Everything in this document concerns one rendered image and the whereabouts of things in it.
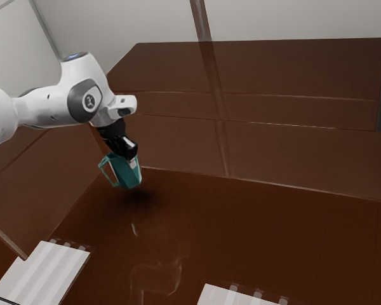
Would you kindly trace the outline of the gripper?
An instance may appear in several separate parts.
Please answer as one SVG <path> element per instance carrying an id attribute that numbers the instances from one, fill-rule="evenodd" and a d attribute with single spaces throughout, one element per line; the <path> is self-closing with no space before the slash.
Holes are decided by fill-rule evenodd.
<path id="1" fill-rule="evenodd" d="M 108 126 L 98 127 L 97 132 L 112 152 L 125 158 L 131 169 L 138 165 L 138 144 L 126 136 L 126 123 L 123 118 Z"/>

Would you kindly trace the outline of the teal faceted mug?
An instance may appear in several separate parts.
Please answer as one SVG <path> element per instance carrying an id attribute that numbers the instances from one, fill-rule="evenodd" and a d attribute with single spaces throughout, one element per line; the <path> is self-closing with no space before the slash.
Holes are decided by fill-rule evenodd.
<path id="1" fill-rule="evenodd" d="M 115 182 L 113 182 L 112 179 L 106 174 L 104 170 L 104 166 L 106 164 L 109 164 L 111 167 L 111 170 L 116 178 Z M 99 162 L 98 168 L 113 187 L 119 186 L 123 189 L 132 189 L 140 185 L 142 181 L 142 174 L 137 156 L 135 156 L 132 160 L 127 161 L 124 157 L 110 152 L 104 156 L 101 162 Z"/>

